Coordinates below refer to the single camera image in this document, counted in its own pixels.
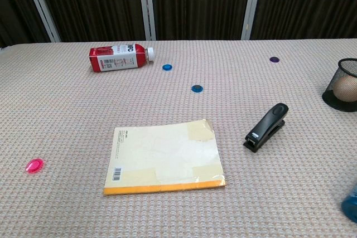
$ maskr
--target black stapler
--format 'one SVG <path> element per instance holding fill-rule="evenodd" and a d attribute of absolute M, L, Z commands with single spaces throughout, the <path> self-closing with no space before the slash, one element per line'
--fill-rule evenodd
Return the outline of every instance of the black stapler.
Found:
<path fill-rule="evenodd" d="M 278 103 L 267 112 L 267 114 L 259 121 L 259 123 L 245 136 L 243 144 L 253 153 L 257 150 L 283 125 L 283 120 L 289 108 L 284 103 Z"/>

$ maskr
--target brown egg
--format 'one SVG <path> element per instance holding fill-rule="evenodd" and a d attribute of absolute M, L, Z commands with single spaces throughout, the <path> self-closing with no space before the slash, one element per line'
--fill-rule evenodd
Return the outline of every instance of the brown egg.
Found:
<path fill-rule="evenodd" d="M 348 75 L 339 78 L 334 84 L 334 95 L 348 103 L 357 101 L 357 77 Z"/>

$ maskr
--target book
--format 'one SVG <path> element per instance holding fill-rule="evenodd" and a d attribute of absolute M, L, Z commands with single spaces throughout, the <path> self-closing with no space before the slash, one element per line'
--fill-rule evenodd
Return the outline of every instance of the book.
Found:
<path fill-rule="evenodd" d="M 209 121 L 115 128 L 104 195 L 224 185 Z"/>

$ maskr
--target pink bottle cap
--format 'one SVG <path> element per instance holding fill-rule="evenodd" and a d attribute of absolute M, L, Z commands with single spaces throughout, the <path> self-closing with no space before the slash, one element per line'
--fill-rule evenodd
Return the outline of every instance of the pink bottle cap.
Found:
<path fill-rule="evenodd" d="M 26 166 L 26 171 L 28 173 L 36 173 L 41 170 L 42 166 L 44 166 L 44 161 L 41 158 L 36 158 L 31 161 Z"/>

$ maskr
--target curtain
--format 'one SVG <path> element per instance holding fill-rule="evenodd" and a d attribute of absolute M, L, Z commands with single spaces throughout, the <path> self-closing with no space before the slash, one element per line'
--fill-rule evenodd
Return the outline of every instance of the curtain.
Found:
<path fill-rule="evenodd" d="M 64 42 L 145 40 L 141 0 L 45 0 Z"/>
<path fill-rule="evenodd" d="M 258 0 L 250 39 L 356 37 L 357 0 Z"/>
<path fill-rule="evenodd" d="M 247 0 L 153 0 L 158 40 L 240 39 Z"/>
<path fill-rule="evenodd" d="M 0 47 L 50 42 L 33 0 L 0 0 Z"/>

